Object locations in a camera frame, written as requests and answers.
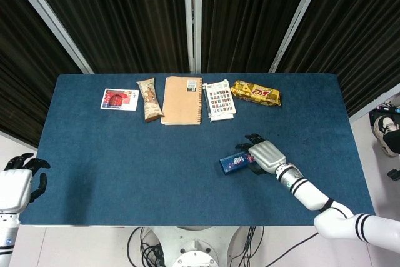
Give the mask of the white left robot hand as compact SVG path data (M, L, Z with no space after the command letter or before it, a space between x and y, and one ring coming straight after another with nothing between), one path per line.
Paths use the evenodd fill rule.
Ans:
M46 160L33 156L33 153L16 156L0 171L0 214L22 213L29 203L45 193L46 173L40 174L39 186L34 191L31 190L32 180L41 168L51 166Z

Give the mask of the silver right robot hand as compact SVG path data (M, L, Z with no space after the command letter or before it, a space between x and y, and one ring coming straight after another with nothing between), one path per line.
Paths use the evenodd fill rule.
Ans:
M254 161L249 164L249 168L256 175L274 174L278 167L286 164L285 155L272 142L256 133L245 137L249 143L237 144L235 148L250 154Z

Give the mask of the yellow biscuit package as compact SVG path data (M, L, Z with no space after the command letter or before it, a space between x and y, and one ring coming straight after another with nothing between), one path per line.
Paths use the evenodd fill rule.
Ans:
M263 106L280 106L281 93L277 89L267 88L254 83L237 80L231 87L232 95Z

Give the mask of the white stamp-print booklet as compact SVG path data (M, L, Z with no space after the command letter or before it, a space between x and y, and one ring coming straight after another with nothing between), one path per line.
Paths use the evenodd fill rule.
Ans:
M204 83L202 85L202 90L210 122L234 118L236 108L227 79L217 83Z

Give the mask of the kraft spiral notebook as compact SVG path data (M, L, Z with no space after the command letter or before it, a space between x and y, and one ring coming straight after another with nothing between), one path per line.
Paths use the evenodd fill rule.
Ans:
M168 76L165 81L161 118L163 125L200 125L202 121L203 79Z

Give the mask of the blue table cloth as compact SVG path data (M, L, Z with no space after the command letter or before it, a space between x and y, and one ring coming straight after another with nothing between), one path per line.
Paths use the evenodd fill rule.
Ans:
M195 126L145 122L101 108L106 88L135 89L147 74L65 74L57 79L37 155L50 164L46 192L27 225L298 226L307 210L275 176L223 173L220 159L246 135L272 142L323 193L373 213L338 79L324 73L204 74L280 90L282 105L236 100L230 120Z

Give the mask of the black and white sneaker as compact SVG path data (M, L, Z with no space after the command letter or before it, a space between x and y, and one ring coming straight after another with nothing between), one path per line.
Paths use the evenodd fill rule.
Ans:
M373 133L381 148L389 157L400 156L400 125L387 115L378 117L374 122Z

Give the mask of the beige snack packet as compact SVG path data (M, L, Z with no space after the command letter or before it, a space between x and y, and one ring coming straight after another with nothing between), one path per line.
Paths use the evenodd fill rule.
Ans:
M137 82L144 101L144 120L151 122L164 116L160 108L156 90L155 78L146 79Z

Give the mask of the red picture card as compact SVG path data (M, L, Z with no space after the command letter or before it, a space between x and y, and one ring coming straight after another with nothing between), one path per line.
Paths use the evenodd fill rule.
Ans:
M139 90L106 88L101 102L101 109L118 111L136 111Z

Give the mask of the dark pleated curtain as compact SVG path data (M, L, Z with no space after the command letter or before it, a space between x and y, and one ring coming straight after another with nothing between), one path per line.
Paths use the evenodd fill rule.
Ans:
M45 0L95 73L189 71L184 0ZM201 71L267 71L301 0L201 0ZM0 132L37 146L79 66L29 0L0 0ZM400 84L400 0L311 0L279 73L334 73L347 113Z

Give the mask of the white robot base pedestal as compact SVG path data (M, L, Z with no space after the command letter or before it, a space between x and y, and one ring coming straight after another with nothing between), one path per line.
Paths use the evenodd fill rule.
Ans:
M238 226L152 226L165 267L229 267L228 251Z

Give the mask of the white frame bar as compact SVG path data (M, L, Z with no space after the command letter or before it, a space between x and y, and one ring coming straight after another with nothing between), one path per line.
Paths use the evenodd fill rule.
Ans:
M393 88L390 90L382 93L380 96L377 98L374 98L370 103L362 107L359 111L354 113L352 116L349 117L349 122L353 123L366 115L368 112L372 111L374 108L379 106L382 103L385 103L386 101L390 101L394 98L397 98L400 95L400 83L395 85Z

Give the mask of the white slanted frame post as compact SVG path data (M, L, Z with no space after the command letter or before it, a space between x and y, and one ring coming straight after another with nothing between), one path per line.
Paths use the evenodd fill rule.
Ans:
M300 0L268 73L275 73L312 0Z
M68 33L47 0L28 0L64 50L84 74L94 74L92 67Z

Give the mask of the white vertical frame post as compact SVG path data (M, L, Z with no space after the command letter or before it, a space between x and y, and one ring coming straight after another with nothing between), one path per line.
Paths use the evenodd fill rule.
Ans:
M203 0L184 0L187 53L191 73L201 72Z

